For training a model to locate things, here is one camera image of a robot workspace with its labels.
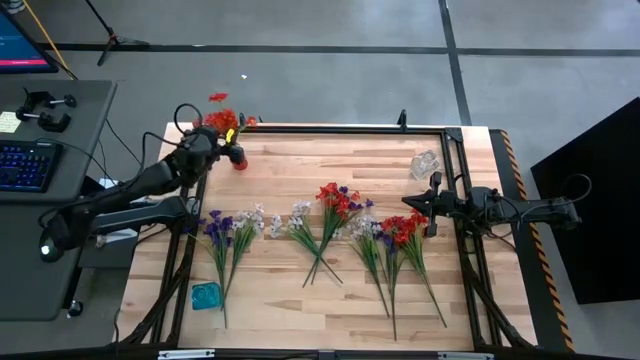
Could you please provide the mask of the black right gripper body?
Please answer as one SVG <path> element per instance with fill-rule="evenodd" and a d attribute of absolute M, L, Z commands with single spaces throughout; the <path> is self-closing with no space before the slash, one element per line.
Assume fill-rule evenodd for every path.
<path fill-rule="evenodd" d="M 464 201 L 459 199 L 454 191 L 439 190 L 439 186 L 442 183 L 442 176 L 443 174 L 441 172 L 435 171 L 429 178 L 430 188 L 425 193 L 426 204 L 429 207 L 427 214 L 429 225 L 425 229 L 424 234 L 428 238 L 435 237 L 438 230 L 436 217 L 444 216 L 462 220 L 464 232 L 472 236 L 474 231 L 471 228 L 470 221 L 464 217 Z"/>

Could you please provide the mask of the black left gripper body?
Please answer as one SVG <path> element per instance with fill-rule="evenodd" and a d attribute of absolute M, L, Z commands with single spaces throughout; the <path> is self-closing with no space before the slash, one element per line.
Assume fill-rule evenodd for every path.
<path fill-rule="evenodd" d="M 188 132 L 174 152 L 173 165 L 179 175 L 202 175 L 221 156 L 215 128 L 197 127 Z"/>

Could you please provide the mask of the clear crystal glass vase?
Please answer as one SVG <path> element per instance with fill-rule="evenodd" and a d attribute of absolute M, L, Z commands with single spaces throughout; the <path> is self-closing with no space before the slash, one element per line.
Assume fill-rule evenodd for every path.
<path fill-rule="evenodd" d="M 438 156 L 432 150 L 415 155 L 410 164 L 410 173 L 416 180 L 424 180 L 440 166 Z"/>

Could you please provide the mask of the white artificial flower bunch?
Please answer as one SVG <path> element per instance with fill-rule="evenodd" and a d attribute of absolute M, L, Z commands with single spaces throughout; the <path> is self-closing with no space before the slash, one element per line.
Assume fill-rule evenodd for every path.
<path fill-rule="evenodd" d="M 342 240 L 357 254 L 376 285 L 386 316 L 390 317 L 390 311 L 382 291 L 382 280 L 386 278 L 386 271 L 382 265 L 381 251 L 377 242 L 381 231 L 380 224 L 372 215 L 359 215 L 344 227 L 335 230 L 331 240 Z"/>
<path fill-rule="evenodd" d="M 318 266 L 326 264 L 323 252 L 326 249 L 325 241 L 317 241 L 314 237 L 309 223 L 311 203 L 309 201 L 297 201 L 292 206 L 292 212 L 287 223 L 284 223 L 280 215 L 274 215 L 269 226 L 269 233 L 272 238 L 287 236 L 295 240 L 299 245 L 308 250 L 314 257 L 314 262 L 302 287 L 308 283 L 313 283 Z"/>
<path fill-rule="evenodd" d="M 235 273 L 244 253 L 251 246 L 253 240 L 258 237 L 264 229 L 264 208 L 262 204 L 255 204 L 251 211 L 240 211 L 234 217 L 232 222 L 232 261 L 229 279 L 226 283 L 224 292 L 224 300 L 231 290 L 231 285 L 235 277 Z"/>

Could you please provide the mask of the teal glass vase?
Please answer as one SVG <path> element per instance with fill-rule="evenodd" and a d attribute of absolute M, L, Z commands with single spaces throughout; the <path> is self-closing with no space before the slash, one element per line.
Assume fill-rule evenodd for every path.
<path fill-rule="evenodd" d="M 219 308 L 222 305 L 221 287 L 216 282 L 196 284 L 191 291 L 192 309 L 205 310 Z"/>

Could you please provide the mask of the black hazard-striped edge strip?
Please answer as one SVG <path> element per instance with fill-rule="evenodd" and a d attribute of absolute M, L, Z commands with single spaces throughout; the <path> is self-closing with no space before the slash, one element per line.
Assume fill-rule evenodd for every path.
<path fill-rule="evenodd" d="M 489 131 L 502 194 L 527 200 L 527 191 L 508 134 Z M 575 347 L 560 303 L 542 238 L 535 224 L 513 227 L 516 253 L 538 344 L 544 350 L 574 353 Z"/>

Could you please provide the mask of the white paper sheet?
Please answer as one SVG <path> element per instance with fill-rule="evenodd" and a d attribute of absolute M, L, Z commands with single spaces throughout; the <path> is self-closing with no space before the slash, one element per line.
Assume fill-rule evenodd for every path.
<path fill-rule="evenodd" d="M 113 231 L 107 234 L 99 234 L 96 236 L 96 248 L 102 248 L 105 245 L 117 241 L 123 241 L 130 238 L 137 238 L 139 233 L 132 229 L 123 229 Z"/>

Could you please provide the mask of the grey desk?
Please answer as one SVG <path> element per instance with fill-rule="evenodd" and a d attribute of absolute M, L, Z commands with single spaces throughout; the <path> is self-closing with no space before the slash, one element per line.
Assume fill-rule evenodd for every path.
<path fill-rule="evenodd" d="M 44 262 L 38 218 L 80 193 L 116 88 L 111 81 L 97 80 L 0 80 L 0 113 L 17 110 L 27 92 L 46 91 L 57 99 L 72 95 L 77 100 L 74 108 L 62 104 L 48 111 L 56 118 L 71 117 L 61 133 L 47 132 L 35 120 L 12 133 L 0 132 L 0 140 L 48 138 L 65 144 L 46 192 L 0 192 L 0 322 L 51 321 L 63 308 L 80 250 L 67 251 L 53 263 Z"/>

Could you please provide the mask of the black tripod stand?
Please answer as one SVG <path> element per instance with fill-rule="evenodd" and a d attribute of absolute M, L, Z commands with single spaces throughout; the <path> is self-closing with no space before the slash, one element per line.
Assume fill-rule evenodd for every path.
<path fill-rule="evenodd" d="M 106 21 L 103 19 L 103 17 L 100 15 L 100 13 L 98 12 L 98 10 L 95 8 L 94 4 L 91 2 L 91 0 L 84 0 L 85 3 L 89 6 L 90 10 L 92 11 L 92 13 L 94 14 L 94 16 L 97 18 L 97 20 L 100 22 L 100 24 L 102 25 L 102 27 L 105 29 L 105 31 L 108 34 L 108 40 L 106 42 L 105 48 L 102 50 L 101 56 L 99 57 L 98 61 L 97 61 L 97 65 L 99 67 L 101 67 L 104 62 L 107 59 L 107 56 L 109 55 L 110 52 L 114 51 L 117 47 L 121 46 L 121 45 L 135 45 L 135 46 L 141 46 L 141 47 L 148 47 L 150 45 L 149 42 L 143 41 L 143 40 L 138 40 L 138 39 L 132 39 L 132 38 L 127 38 L 127 37 L 123 37 L 123 36 L 119 36 L 115 33 L 115 31 L 113 30 L 112 27 L 110 27 Z"/>

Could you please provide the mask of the black floor mat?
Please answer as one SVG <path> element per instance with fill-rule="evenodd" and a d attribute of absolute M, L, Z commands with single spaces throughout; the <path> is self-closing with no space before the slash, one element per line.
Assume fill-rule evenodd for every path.
<path fill-rule="evenodd" d="M 640 300 L 640 97 L 531 172 L 542 198 L 573 199 L 581 218 L 552 230 L 576 301 Z"/>

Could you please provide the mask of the black screw clamp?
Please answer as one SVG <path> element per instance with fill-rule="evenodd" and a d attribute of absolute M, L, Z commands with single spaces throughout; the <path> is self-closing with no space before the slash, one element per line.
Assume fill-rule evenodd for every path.
<path fill-rule="evenodd" d="M 67 113 L 64 113 L 60 118 L 56 118 L 45 112 L 41 112 L 40 114 L 28 113 L 25 107 L 20 107 L 15 114 L 16 118 L 21 121 L 36 119 L 37 125 L 47 132 L 62 133 L 71 122 L 71 116 Z"/>
<path fill-rule="evenodd" d="M 55 109 L 58 105 L 65 105 L 70 108 L 77 107 L 77 100 L 71 94 L 64 95 L 62 99 L 56 99 L 48 91 L 28 91 L 24 88 L 24 92 L 26 97 L 22 108 L 27 112 L 32 112 L 38 106 L 44 106 L 49 109 Z"/>

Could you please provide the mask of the black backlit keyboard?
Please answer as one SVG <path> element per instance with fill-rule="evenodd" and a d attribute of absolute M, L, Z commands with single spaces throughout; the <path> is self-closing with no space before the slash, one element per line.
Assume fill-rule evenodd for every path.
<path fill-rule="evenodd" d="M 57 143 L 0 140 L 0 191 L 45 193 L 62 152 Z"/>

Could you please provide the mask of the black computer mouse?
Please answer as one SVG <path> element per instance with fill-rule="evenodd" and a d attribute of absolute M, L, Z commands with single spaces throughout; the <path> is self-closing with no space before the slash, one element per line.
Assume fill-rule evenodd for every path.
<path fill-rule="evenodd" d="M 54 263 L 63 257 L 65 249 L 58 246 L 55 241 L 46 234 L 42 234 L 39 241 L 39 254 L 43 262 Z"/>

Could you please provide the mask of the yellow sticky note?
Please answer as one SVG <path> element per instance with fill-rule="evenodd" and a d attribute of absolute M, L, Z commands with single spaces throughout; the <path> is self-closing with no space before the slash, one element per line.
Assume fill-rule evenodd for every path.
<path fill-rule="evenodd" d="M 21 123 L 22 121 L 16 117 L 15 112 L 3 111 L 0 113 L 0 133 L 13 134 Z"/>

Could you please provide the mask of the computer monitor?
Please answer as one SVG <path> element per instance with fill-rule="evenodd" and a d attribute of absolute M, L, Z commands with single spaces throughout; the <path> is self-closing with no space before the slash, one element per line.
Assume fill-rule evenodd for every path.
<path fill-rule="evenodd" d="M 0 5 L 0 74 L 57 73 L 53 59 Z"/>

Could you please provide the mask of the black aluminium table frame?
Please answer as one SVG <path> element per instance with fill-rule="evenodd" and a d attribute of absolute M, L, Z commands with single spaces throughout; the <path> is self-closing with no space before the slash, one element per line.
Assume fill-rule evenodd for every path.
<path fill-rule="evenodd" d="M 484 127 L 264 124 L 241 136 L 248 167 L 218 162 L 202 194 L 205 211 L 234 215 L 262 204 L 267 216 L 288 216 L 298 201 L 313 202 L 335 182 L 372 200 L 379 218 L 408 212 L 402 199 L 427 189 L 411 176 L 412 158 L 436 155 L 445 177 L 468 170 L 476 186 L 500 184 L 494 141 Z M 424 246 L 431 286 L 410 266 L 389 292 L 374 281 L 343 240 L 332 241 L 313 283 L 311 254 L 287 237 L 261 234 L 239 264 L 226 311 L 194 310 L 192 287 L 217 277 L 199 242 L 173 241 L 157 232 L 136 249 L 118 319 L 118 337 L 129 336 L 150 310 L 163 281 L 191 251 L 190 276 L 169 301 L 152 337 L 184 348 L 312 350 L 469 350 L 473 346 L 453 223 L 438 219 L 438 233 Z"/>

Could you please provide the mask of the silver metal bracket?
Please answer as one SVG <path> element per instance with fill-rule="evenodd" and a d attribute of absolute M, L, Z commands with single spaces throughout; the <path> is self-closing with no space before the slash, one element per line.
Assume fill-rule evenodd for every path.
<path fill-rule="evenodd" d="M 493 354 L 477 352 L 438 352 L 438 360 L 495 360 Z"/>
<path fill-rule="evenodd" d="M 182 349 L 160 351 L 157 360 L 198 360 L 214 358 L 214 349 Z"/>

